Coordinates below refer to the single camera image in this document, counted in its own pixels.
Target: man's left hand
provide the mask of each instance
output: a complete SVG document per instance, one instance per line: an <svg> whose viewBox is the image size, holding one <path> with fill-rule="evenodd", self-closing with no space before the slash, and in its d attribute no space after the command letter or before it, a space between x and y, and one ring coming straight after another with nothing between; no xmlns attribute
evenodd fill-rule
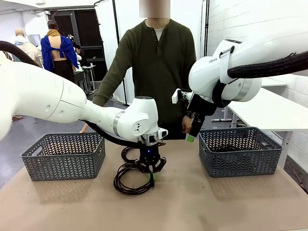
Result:
<svg viewBox="0 0 308 231"><path fill-rule="evenodd" d="M192 129L193 118L189 118L187 115L184 116L182 121L183 133L189 133Z"/></svg>

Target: neck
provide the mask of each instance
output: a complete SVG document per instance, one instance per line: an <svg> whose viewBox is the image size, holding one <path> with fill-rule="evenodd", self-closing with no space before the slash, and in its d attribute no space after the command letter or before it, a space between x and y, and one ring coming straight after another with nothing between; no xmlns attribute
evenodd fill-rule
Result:
<svg viewBox="0 0 308 231"><path fill-rule="evenodd" d="M164 28L169 22L169 18L147 18L146 23L154 29Z"/></svg>

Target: blue jacket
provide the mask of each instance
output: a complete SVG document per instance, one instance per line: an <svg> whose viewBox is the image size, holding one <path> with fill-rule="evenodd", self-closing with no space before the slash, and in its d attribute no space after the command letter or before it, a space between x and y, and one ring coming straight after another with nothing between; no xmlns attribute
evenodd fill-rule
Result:
<svg viewBox="0 0 308 231"><path fill-rule="evenodd" d="M43 55L43 61L44 61L44 68L48 71L54 72L54 64L53 59L51 55L51 51L58 51L60 52L60 57L64 58L66 57L71 63L78 68L77 63L77 56L76 52L73 47L73 43L70 39L64 37L61 35L61 46L60 49L53 48L50 45L48 35L46 35L40 42L42 46L42 55Z"/></svg>

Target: plastic basket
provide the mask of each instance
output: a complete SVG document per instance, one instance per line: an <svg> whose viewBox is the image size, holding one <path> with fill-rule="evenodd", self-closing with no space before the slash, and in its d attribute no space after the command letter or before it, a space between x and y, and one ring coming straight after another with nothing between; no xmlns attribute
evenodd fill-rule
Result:
<svg viewBox="0 0 308 231"><path fill-rule="evenodd" d="M97 133L47 134L21 157L33 181L92 179L105 159L105 142Z"/></svg>
<svg viewBox="0 0 308 231"><path fill-rule="evenodd" d="M216 153L222 146L236 152ZM274 174L282 147L257 128L202 130L199 155L211 177L237 177Z"/></svg>

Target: bare back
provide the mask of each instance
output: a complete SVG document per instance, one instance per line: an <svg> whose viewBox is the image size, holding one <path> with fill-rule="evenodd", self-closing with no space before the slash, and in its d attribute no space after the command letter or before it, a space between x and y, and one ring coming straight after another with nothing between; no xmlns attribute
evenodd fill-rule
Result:
<svg viewBox="0 0 308 231"><path fill-rule="evenodd" d="M61 46L61 36L48 36L50 46L53 48L60 49ZM60 60L67 60L66 57L61 58L60 57L60 52L58 51L51 51L52 59L54 61L60 61Z"/></svg>

